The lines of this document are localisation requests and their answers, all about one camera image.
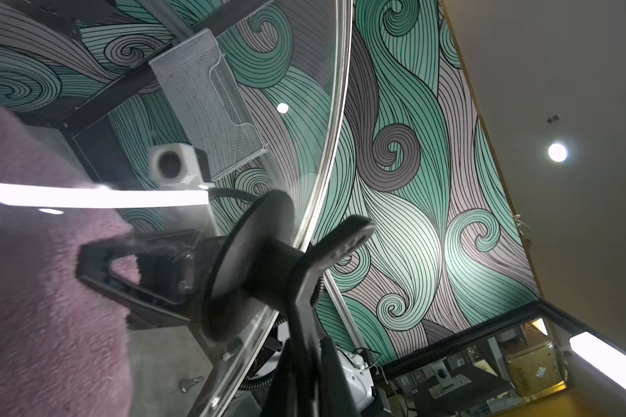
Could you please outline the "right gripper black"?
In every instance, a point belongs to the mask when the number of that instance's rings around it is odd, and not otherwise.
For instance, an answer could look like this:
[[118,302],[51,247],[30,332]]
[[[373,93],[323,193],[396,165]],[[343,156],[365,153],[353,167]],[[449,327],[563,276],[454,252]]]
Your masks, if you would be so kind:
[[87,243],[77,278],[128,309],[130,330],[199,327],[204,285],[224,245],[194,229],[128,234]]

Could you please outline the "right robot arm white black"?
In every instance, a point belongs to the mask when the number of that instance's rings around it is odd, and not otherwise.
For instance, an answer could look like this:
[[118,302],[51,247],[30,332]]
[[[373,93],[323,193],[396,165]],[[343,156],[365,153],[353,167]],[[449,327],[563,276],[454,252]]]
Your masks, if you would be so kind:
[[216,343],[235,341],[263,307],[281,314],[289,337],[280,351],[264,414],[357,416],[369,397],[368,368],[316,331],[312,300],[323,273],[374,232],[351,218],[308,250],[283,229],[243,225],[229,236],[194,230],[126,235],[83,246],[78,279],[128,309],[136,329],[200,328]]

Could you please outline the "pink microfibre cloth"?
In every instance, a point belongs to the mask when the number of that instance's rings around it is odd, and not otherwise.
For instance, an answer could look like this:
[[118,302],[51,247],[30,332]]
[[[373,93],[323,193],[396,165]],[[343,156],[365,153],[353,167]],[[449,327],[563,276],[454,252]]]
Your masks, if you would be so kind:
[[126,416],[127,311],[76,277],[85,243],[130,232],[112,210],[0,204],[0,416]]

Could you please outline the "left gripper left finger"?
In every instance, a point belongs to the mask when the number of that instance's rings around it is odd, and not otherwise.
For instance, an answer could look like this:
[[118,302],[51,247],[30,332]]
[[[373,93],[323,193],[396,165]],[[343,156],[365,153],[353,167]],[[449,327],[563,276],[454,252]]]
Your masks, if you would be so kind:
[[291,343],[286,342],[260,416],[294,417],[296,415],[297,384],[293,370],[293,354]]

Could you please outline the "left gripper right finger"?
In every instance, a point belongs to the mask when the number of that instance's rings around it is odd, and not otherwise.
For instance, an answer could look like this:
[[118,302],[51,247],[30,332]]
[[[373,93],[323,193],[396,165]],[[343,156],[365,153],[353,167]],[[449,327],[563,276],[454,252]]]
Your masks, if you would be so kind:
[[344,374],[337,347],[330,337],[320,342],[320,399],[321,417],[359,417]]

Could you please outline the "glass lid of black pan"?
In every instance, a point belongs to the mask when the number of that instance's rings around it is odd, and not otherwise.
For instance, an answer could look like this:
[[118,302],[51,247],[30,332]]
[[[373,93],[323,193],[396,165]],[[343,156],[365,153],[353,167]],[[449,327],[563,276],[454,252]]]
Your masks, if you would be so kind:
[[357,416],[311,297],[348,1],[0,1],[0,416]]

